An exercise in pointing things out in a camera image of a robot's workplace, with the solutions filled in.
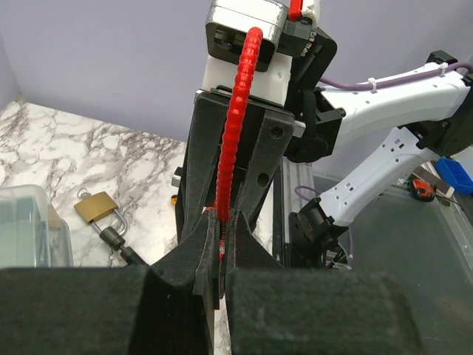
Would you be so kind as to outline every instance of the blue box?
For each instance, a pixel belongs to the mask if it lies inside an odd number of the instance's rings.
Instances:
[[[452,186],[456,192],[465,195],[473,194],[473,181],[456,160],[441,158],[437,162],[436,169],[442,180]]]

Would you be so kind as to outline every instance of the wall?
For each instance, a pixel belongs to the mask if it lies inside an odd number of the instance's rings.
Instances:
[[[0,0],[0,30],[29,101],[186,139],[209,4]],[[327,75],[339,81],[409,70],[440,48],[472,54],[472,0],[321,0],[321,8],[321,27],[338,42]],[[355,142],[318,169],[349,170],[382,138]]]
[[[19,96],[20,89],[13,74],[0,35],[0,112],[6,104]]]

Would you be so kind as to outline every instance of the brass padlock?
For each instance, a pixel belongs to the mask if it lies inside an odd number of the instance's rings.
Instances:
[[[74,208],[86,223],[92,223],[113,213],[118,205],[106,192],[99,192],[76,203]]]

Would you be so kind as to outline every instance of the red spiral wrap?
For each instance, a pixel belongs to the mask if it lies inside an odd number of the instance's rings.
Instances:
[[[235,86],[227,111],[227,120],[222,136],[222,147],[217,172],[217,193],[215,208],[221,227],[225,227],[230,218],[231,183],[234,177],[234,165],[237,159],[238,142],[242,132],[243,119],[248,105],[251,82],[258,62],[259,48],[263,32],[258,27],[248,31],[239,57]]]

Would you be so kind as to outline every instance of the marble tabletop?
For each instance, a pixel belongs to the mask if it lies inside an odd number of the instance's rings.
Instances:
[[[124,265],[75,212],[82,188],[105,191],[117,202],[130,225],[126,244],[147,263],[177,245],[171,179],[182,166],[183,142],[24,102],[0,114],[0,141],[1,185],[35,184],[46,191],[69,225],[74,266]],[[255,231],[268,251],[271,231],[269,193]],[[215,318],[215,354],[229,354],[224,302]]]

